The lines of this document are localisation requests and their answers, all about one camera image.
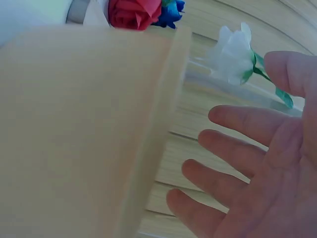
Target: finger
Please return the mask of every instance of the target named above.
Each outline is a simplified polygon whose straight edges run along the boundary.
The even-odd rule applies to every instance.
[[[234,176],[215,171],[195,160],[187,160],[182,171],[190,182],[228,208],[235,195],[248,185]]]
[[[306,97],[316,86],[317,58],[297,52],[269,52],[265,55],[265,70],[272,82],[293,96]]]
[[[171,212],[197,237],[213,237],[225,217],[223,212],[193,200],[178,189],[171,190],[166,200]]]
[[[216,106],[208,117],[210,121],[236,130],[267,147],[277,128],[289,118],[269,109],[235,106]]]
[[[271,52],[265,56],[265,69],[277,87],[306,98],[303,153],[317,166],[317,57],[294,52]]]
[[[198,137],[199,143],[213,154],[248,178],[259,169],[266,152],[242,140],[224,135],[215,130],[204,130]]]

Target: white fabric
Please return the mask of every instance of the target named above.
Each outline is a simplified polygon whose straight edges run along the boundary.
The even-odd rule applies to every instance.
[[[218,43],[208,53],[211,76],[241,84],[244,73],[253,69],[250,42],[251,30],[246,23],[241,23],[241,31],[235,32],[223,26]]]
[[[0,46],[32,26],[65,24],[72,0],[0,0]]]

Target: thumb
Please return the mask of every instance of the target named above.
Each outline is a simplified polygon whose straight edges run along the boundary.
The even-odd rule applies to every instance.
[[[265,70],[281,90],[305,98],[303,152],[317,166],[317,57],[295,52],[270,52]]]

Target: palm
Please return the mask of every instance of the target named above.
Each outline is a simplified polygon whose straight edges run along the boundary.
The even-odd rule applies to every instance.
[[[275,62],[266,61],[266,69],[283,90],[306,97],[303,118],[245,107],[219,106],[211,110],[212,122],[239,131],[269,149],[264,151],[213,130],[200,134],[201,145],[251,179],[247,184],[196,161],[185,162],[183,174],[229,208],[228,214],[224,214],[178,190],[169,193],[170,209],[200,238],[317,235],[314,225],[317,218],[317,98],[309,96],[308,90],[301,86],[306,84],[311,88],[315,83],[308,81],[311,78],[301,78],[302,82],[298,82],[298,75],[289,71],[285,75],[284,71],[287,64],[298,73],[300,70],[296,67],[301,65],[297,61],[304,61],[305,67],[312,67],[301,70],[315,75],[316,60],[311,63],[312,58],[291,53],[273,55],[269,58]]]

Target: bouquet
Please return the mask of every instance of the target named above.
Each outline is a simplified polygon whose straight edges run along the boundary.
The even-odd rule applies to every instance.
[[[184,5],[181,0],[109,0],[108,21],[113,27],[138,31],[150,25],[175,29]]]

